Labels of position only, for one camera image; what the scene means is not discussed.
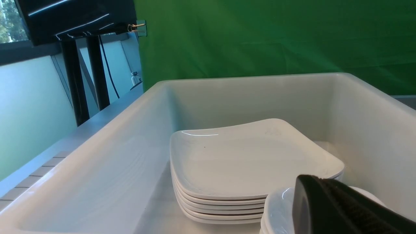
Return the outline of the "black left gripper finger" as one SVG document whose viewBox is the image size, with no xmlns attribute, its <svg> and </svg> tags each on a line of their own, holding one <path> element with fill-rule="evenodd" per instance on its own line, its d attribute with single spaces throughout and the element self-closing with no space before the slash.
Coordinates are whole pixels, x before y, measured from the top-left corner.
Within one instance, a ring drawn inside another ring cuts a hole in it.
<svg viewBox="0 0 416 234">
<path fill-rule="evenodd" d="M 292 206 L 296 234 L 414 234 L 414 221 L 335 179 L 296 178 Z"/>
</svg>

